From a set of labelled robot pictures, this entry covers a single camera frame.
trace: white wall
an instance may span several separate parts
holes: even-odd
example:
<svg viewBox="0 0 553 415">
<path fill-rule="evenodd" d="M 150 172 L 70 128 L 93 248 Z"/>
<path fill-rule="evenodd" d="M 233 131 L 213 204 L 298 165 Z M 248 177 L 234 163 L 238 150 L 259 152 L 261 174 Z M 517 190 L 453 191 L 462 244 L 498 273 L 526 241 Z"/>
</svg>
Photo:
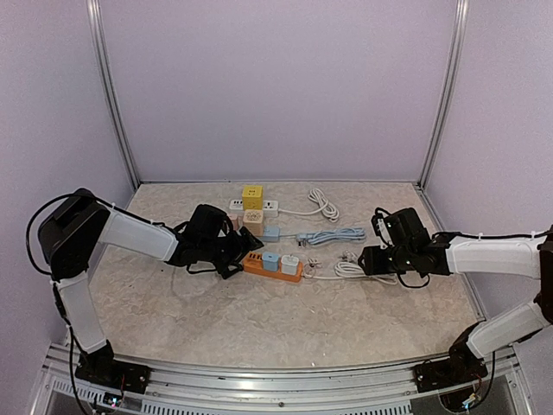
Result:
<svg viewBox="0 0 553 415">
<path fill-rule="evenodd" d="M 0 402 L 3 413 L 17 415 L 25 411 L 49 343 L 64 332 L 48 278 L 26 257 L 29 217 L 78 187 L 118 204 L 131 190 L 95 67 L 85 2 L 0 4 L 0 92 Z"/>
<path fill-rule="evenodd" d="M 145 181 L 415 181 L 455 0 L 110 0 L 102 15 Z"/>
<path fill-rule="evenodd" d="M 553 3 L 473 1 L 429 197 L 447 228 L 543 230 L 553 223 Z M 473 276 L 492 316 L 531 300 L 536 282 Z M 537 413 L 553 407 L 553 330 L 518 356 Z"/>
</svg>

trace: blue cable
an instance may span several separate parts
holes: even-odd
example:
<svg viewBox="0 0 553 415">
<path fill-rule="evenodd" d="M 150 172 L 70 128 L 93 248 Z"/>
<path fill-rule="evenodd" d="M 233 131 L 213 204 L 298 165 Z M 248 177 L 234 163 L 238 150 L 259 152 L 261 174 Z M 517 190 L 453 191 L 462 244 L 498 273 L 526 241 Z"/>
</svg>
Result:
<svg viewBox="0 0 553 415">
<path fill-rule="evenodd" d="M 344 227 L 333 231 L 319 231 L 315 233 L 298 233 L 296 240 L 299 245 L 320 245 L 334 240 L 357 242 L 366 239 L 363 227 Z"/>
</svg>

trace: power strip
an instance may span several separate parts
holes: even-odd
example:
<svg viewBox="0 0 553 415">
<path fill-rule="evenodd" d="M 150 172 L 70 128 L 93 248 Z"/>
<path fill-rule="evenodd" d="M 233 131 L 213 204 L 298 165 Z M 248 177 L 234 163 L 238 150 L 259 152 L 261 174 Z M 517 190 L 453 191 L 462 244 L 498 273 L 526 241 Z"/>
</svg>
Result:
<svg viewBox="0 0 553 415">
<path fill-rule="evenodd" d="M 244 203 L 239 199 L 235 199 L 231 201 L 228 210 L 231 214 L 243 216 Z M 278 216 L 278 201 L 263 201 L 263 214 L 265 218 L 276 218 Z"/>
</svg>

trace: table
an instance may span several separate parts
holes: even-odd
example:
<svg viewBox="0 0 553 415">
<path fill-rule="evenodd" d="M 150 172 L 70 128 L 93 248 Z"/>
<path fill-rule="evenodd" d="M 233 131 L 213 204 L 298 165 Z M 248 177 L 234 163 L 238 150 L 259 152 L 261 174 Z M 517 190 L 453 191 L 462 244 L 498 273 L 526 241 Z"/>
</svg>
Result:
<svg viewBox="0 0 553 415">
<path fill-rule="evenodd" d="M 375 207 L 414 207 L 435 228 L 408 183 L 267 182 L 264 198 L 281 208 L 310 211 L 307 194 L 321 188 L 340 210 L 331 224 L 320 214 L 269 218 L 283 233 L 365 227 L 364 244 L 299 248 L 294 239 L 263 250 L 305 252 L 318 258 L 319 275 L 333 275 L 343 250 L 376 245 L 370 219 Z M 144 184 L 129 210 L 169 226 L 187 220 L 196 205 L 227 210 L 244 183 Z M 420 284 L 417 274 L 406 278 Z M 143 255 L 109 246 L 91 281 L 92 298 L 117 354 L 220 367 L 342 367 L 411 359 L 448 350 L 476 317 L 461 276 L 432 276 L 423 290 L 377 281 L 303 279 L 287 283 L 247 273 L 222 280 L 189 275 Z"/>
</svg>

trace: orange power strip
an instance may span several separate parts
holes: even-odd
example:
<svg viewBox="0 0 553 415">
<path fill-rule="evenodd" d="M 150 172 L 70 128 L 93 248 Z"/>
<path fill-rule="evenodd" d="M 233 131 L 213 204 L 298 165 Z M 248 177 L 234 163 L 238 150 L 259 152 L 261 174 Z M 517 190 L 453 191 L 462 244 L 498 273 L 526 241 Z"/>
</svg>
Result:
<svg viewBox="0 0 553 415">
<path fill-rule="evenodd" d="M 278 262 L 278 271 L 267 271 L 263 268 L 263 260 L 261 254 L 256 252 L 250 252 L 244 258 L 244 271 L 250 274 L 263 275 L 264 277 L 271 277 L 276 279 L 282 279 L 284 281 L 290 281 L 291 283 L 299 283 L 302 280 L 303 264 L 300 262 L 297 266 L 295 275 L 281 273 L 282 264 Z"/>
</svg>

